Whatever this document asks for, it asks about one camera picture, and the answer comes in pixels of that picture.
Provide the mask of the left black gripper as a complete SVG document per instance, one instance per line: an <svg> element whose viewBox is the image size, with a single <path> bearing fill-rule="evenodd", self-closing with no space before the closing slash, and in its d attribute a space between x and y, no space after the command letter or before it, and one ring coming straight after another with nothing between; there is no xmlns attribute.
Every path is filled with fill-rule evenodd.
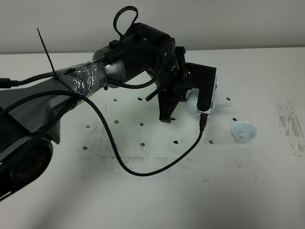
<svg viewBox="0 0 305 229"><path fill-rule="evenodd" d="M159 120L170 123L172 113L179 102L185 102L189 90L181 85L187 76L182 61L185 48L180 51L169 34L143 23L132 23L119 36L119 45L124 48L121 61L125 68L125 79L119 80L119 86L142 89L154 83L156 90L151 95L158 95ZM139 85L127 84L144 71L150 76L150 81Z"/></svg>

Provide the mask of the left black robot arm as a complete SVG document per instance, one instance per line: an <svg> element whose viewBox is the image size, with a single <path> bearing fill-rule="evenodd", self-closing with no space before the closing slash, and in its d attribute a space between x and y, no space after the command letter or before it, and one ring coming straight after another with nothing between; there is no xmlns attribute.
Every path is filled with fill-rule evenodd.
<svg viewBox="0 0 305 229"><path fill-rule="evenodd" d="M54 70L23 81L0 81L0 198L24 188L48 167L53 143L60 142L60 120L101 88L131 88L146 72L157 88L159 119L170 123L185 101L188 77L184 47L165 32L134 23L118 40L97 50L90 62Z"/></svg>

